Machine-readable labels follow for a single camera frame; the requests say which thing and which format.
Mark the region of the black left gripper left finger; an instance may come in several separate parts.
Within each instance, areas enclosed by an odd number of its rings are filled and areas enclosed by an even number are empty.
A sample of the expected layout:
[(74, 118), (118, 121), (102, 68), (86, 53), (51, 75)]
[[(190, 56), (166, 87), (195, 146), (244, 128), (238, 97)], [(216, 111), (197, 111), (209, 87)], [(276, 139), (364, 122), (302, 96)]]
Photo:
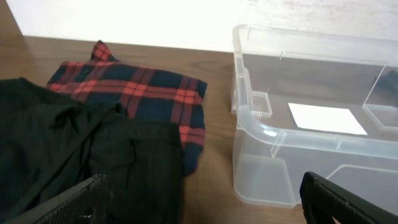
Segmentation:
[(105, 224), (113, 194), (105, 175), (94, 175), (5, 224)]

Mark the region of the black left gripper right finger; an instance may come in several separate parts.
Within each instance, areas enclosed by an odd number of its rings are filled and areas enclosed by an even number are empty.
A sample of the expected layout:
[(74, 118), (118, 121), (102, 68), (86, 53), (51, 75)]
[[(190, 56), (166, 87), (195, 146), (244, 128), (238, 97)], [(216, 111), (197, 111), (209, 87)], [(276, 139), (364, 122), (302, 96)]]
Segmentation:
[(300, 198), (307, 224), (397, 224), (397, 215), (314, 172), (304, 173)]

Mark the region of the black garment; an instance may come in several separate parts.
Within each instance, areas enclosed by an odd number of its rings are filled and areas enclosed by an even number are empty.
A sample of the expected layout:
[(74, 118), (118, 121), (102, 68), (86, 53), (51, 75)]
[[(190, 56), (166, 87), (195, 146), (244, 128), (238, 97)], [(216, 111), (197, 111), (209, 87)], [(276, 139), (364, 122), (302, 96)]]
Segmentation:
[(178, 223), (183, 156), (176, 124), (130, 119), (24, 78), (1, 81), (1, 220), (103, 174), (111, 223)]

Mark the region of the clear plastic storage container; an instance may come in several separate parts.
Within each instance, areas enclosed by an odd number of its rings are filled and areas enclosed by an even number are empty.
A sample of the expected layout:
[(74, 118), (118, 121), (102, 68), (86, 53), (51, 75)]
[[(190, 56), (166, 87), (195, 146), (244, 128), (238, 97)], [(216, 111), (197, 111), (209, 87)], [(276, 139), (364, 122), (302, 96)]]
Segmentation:
[(233, 29), (233, 187), (294, 208), (314, 172), (397, 213), (397, 42)]

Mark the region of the red navy plaid shirt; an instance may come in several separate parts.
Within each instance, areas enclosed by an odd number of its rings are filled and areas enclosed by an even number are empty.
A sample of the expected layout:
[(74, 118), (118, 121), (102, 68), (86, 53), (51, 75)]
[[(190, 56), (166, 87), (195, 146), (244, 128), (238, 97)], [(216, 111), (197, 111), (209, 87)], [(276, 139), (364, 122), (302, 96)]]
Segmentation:
[(120, 103), (130, 118), (178, 124), (185, 175), (195, 172), (205, 145), (202, 103), (207, 86), (179, 73), (121, 62), (100, 40), (88, 61), (63, 62), (46, 85), (82, 102)]

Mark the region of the white label in container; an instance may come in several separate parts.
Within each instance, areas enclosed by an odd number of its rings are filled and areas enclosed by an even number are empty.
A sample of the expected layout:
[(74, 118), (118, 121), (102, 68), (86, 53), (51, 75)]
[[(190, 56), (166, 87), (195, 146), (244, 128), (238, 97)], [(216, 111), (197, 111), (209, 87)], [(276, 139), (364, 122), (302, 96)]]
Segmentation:
[(299, 128), (317, 131), (367, 135), (353, 113), (346, 108), (288, 103), (293, 119)]

